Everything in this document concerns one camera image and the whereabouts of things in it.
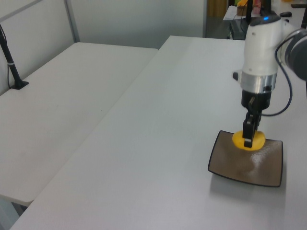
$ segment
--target black cable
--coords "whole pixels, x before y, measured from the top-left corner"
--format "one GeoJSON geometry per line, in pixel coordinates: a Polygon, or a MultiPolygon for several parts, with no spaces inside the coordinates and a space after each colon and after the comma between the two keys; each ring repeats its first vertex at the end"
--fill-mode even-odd
{"type": "MultiPolygon", "coordinates": [[[[291,85],[291,82],[290,82],[290,79],[289,79],[289,76],[287,74],[287,72],[284,70],[283,66],[282,66],[282,63],[280,62],[280,60],[278,59],[277,57],[277,53],[278,53],[278,50],[287,42],[289,41],[290,39],[294,38],[295,35],[285,39],[275,50],[275,60],[277,62],[277,64],[279,65],[279,67],[282,69],[286,79],[287,79],[287,82],[289,84],[289,90],[290,90],[290,96],[289,96],[289,101],[287,103],[287,105],[285,106],[285,108],[283,108],[281,111],[277,112],[277,113],[274,113],[274,114],[262,114],[262,116],[277,116],[279,114],[282,114],[284,111],[286,111],[286,109],[289,107],[289,105],[291,104],[291,101],[292,101],[292,95],[293,95],[293,92],[292,92],[292,85],[291,85]]],[[[256,111],[254,111],[251,107],[251,102],[248,103],[248,108],[249,110],[254,113],[254,114],[257,114],[257,115],[261,115],[259,113],[257,113],[256,111]]]]}
{"type": "Polygon", "coordinates": [[[243,30],[243,28],[242,28],[242,19],[243,19],[243,13],[242,13],[242,15],[241,15],[240,27],[241,27],[241,30],[245,33],[245,36],[246,36],[247,31],[243,30]]]}
{"type": "Polygon", "coordinates": [[[10,89],[11,87],[10,87],[10,81],[9,81],[9,64],[8,64],[8,86],[9,86],[9,89],[10,89]]]}
{"type": "MultiPolygon", "coordinates": [[[[8,42],[7,42],[7,40],[6,40],[5,32],[4,32],[4,30],[3,30],[2,26],[1,26],[1,24],[0,24],[0,30],[1,30],[1,33],[3,34],[3,36],[4,36],[5,42],[6,42],[6,44],[7,44],[8,42]]],[[[7,78],[8,78],[8,86],[9,86],[9,89],[10,89],[11,87],[10,87],[10,81],[9,81],[9,64],[8,64],[8,74],[7,74],[7,75],[8,75],[8,76],[7,76],[7,78]]]]}
{"type": "Polygon", "coordinates": [[[1,30],[1,32],[2,32],[2,34],[3,34],[3,36],[4,36],[5,42],[6,42],[6,44],[7,44],[8,42],[7,42],[7,40],[6,40],[6,36],[5,36],[4,30],[2,29],[1,24],[0,24],[0,30],[1,30]]]}

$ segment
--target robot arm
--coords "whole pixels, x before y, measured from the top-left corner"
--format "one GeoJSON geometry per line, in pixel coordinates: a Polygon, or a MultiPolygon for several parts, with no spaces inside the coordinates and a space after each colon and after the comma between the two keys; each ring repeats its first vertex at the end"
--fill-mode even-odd
{"type": "Polygon", "coordinates": [[[307,80],[306,30],[297,30],[275,15],[257,18],[249,25],[243,68],[233,72],[233,78],[242,88],[241,103],[248,110],[243,122],[245,147],[252,147],[262,110],[270,105],[278,70],[275,60],[276,48],[284,39],[290,37],[291,39],[282,46],[281,62],[292,69],[299,78],[307,80]]]}

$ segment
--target brown plate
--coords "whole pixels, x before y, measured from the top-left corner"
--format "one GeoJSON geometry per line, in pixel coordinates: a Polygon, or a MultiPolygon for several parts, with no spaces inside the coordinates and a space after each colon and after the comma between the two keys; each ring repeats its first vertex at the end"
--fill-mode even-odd
{"type": "Polygon", "coordinates": [[[260,150],[247,151],[232,142],[233,133],[220,131],[208,165],[208,171],[239,182],[279,187],[283,172],[283,142],[266,139],[260,150]]]}

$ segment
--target white table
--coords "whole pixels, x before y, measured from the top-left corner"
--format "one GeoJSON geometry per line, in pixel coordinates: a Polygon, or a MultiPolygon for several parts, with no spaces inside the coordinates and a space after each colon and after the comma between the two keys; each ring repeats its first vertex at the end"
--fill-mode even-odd
{"type": "Polygon", "coordinates": [[[0,97],[0,197],[29,205],[157,50],[76,43],[0,97]]]}
{"type": "MultiPolygon", "coordinates": [[[[12,230],[288,230],[307,228],[307,98],[260,130],[284,143],[280,188],[207,171],[219,130],[246,110],[231,72],[244,41],[170,37],[12,230]]],[[[269,112],[288,100],[278,74],[269,112]]]]}

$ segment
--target white wall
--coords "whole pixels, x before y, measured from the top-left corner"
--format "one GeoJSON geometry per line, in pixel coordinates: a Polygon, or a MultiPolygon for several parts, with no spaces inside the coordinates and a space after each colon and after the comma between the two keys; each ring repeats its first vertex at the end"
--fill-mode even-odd
{"type": "MultiPolygon", "coordinates": [[[[42,0],[0,24],[22,79],[73,44],[64,0],[42,0]]],[[[6,71],[0,49],[0,95],[8,89],[6,71]]]]}
{"type": "Polygon", "coordinates": [[[207,0],[67,1],[81,42],[160,48],[170,35],[203,36],[207,0]]]}

